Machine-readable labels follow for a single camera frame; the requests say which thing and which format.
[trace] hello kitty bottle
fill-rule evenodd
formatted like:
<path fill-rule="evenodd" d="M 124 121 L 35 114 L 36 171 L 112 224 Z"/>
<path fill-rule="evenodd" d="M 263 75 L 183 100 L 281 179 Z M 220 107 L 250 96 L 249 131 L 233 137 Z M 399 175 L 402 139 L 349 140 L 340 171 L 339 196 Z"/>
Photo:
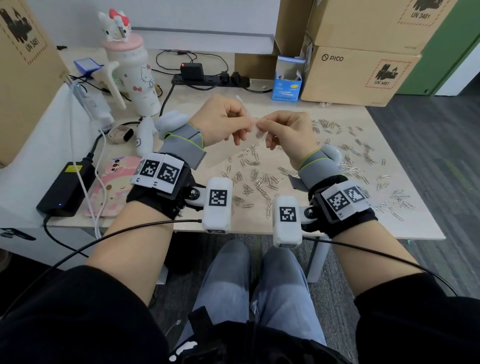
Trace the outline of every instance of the hello kitty bottle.
<path fill-rule="evenodd" d="M 126 109 L 125 101 L 113 80 L 115 71 L 129 98 L 141 116 L 153 116 L 160 112 L 160 102 L 155 91 L 152 69 L 148 63 L 143 38 L 131 33 L 130 21 L 123 12 L 110 9 L 109 14 L 98 13 L 102 28 L 107 35 L 103 47 L 110 61 L 102 72 L 113 98 L 120 109 Z"/>

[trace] jeans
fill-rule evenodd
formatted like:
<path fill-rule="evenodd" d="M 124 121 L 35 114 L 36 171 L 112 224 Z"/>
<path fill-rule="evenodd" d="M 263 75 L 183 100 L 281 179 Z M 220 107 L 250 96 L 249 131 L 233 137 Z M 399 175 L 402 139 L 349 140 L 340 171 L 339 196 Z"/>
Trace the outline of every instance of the jeans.
<path fill-rule="evenodd" d="M 272 247 L 263 256 L 260 281 L 251 303 L 249 285 L 248 248 L 232 240 L 220 249 L 208 268 L 192 311 L 205 306 L 215 325 L 248 321 L 250 307 L 260 325 L 326 346 L 307 280 L 289 249 Z M 191 335 L 192 327 L 187 322 L 176 347 Z"/>

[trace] left hand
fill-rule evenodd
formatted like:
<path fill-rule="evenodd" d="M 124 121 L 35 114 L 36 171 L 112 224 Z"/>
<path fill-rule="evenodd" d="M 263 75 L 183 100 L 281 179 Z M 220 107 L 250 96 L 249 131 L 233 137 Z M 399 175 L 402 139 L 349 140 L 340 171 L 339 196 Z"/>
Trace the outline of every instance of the left hand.
<path fill-rule="evenodd" d="M 204 146 L 211 146 L 233 135 L 236 146 L 247 139 L 252 131 L 254 119 L 237 100 L 215 94 L 209 98 L 189 120 L 194 128 L 202 132 Z"/>

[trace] desk leg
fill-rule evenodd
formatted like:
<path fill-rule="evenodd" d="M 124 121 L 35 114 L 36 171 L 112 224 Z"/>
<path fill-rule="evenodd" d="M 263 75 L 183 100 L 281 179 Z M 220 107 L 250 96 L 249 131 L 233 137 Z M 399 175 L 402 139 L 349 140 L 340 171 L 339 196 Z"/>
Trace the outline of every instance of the desk leg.
<path fill-rule="evenodd" d="M 322 239 L 330 240 L 328 237 L 322 237 Z M 310 254 L 310 262 L 308 263 L 307 270 L 307 282 L 316 283 L 322 274 L 325 259 L 327 258 L 330 244 L 323 242 L 313 243 L 312 253 Z"/>

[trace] black sleeve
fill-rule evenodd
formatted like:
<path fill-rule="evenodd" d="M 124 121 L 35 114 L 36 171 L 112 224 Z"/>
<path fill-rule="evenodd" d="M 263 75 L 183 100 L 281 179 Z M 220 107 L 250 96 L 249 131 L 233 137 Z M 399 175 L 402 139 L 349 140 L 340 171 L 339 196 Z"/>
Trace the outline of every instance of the black sleeve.
<path fill-rule="evenodd" d="M 80 266 L 60 274 L 0 322 L 0 358 L 3 363 L 163 363 L 168 343 L 138 296 L 107 273 Z"/>
<path fill-rule="evenodd" d="M 355 305 L 360 363 L 478 362 L 480 301 L 446 296 L 428 273 L 373 287 Z"/>

